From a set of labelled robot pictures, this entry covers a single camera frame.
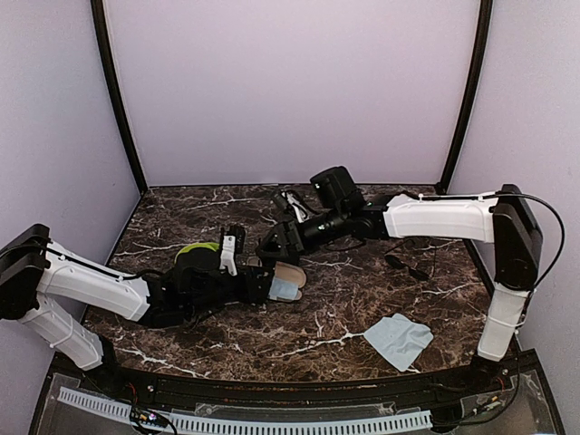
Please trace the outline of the plaid brown glasses case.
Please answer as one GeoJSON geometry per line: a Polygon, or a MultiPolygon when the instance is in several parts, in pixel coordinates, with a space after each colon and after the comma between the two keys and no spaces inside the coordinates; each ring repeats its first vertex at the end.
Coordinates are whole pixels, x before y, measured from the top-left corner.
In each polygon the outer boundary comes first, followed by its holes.
{"type": "Polygon", "coordinates": [[[281,262],[275,263],[274,278],[275,277],[298,284],[298,287],[301,290],[301,292],[307,280],[303,268],[281,262]]]}

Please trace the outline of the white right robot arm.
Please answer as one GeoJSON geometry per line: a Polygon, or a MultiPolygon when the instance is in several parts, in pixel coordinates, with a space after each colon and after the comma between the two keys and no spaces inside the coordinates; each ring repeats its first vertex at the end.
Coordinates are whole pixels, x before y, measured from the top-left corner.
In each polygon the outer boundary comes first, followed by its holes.
{"type": "Polygon", "coordinates": [[[468,195],[402,192],[363,196],[344,166],[310,179],[323,212],[300,221],[290,217],[263,237],[256,255],[265,263],[292,262],[342,237],[359,241],[433,237],[492,247],[493,292],[478,360],[462,374],[462,384],[481,393],[498,377],[498,367],[519,328],[539,276],[543,234],[518,186],[468,195]]]}

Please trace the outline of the gold frame sunglasses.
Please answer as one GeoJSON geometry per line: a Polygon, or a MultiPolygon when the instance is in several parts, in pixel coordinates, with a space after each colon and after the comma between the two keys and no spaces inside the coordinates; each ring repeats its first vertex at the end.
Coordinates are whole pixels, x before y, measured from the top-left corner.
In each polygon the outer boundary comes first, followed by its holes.
{"type": "Polygon", "coordinates": [[[405,238],[389,248],[383,255],[386,264],[396,270],[406,270],[408,275],[419,282],[430,281],[436,270],[437,249],[433,248],[430,270],[421,267],[421,245],[417,238],[405,238]]]}

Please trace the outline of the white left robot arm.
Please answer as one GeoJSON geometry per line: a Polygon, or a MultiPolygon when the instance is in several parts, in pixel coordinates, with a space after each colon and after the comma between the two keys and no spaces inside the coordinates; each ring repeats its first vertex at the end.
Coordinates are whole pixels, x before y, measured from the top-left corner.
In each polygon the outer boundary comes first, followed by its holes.
{"type": "Polygon", "coordinates": [[[233,226],[217,243],[182,248],[167,271],[123,273],[74,254],[34,224],[1,250],[1,317],[24,324],[64,353],[109,395],[128,387],[111,342],[88,331],[63,301],[98,307],[151,329],[190,322],[203,311],[239,301],[261,304],[275,276],[271,264],[237,261],[245,230],[233,226]]]}

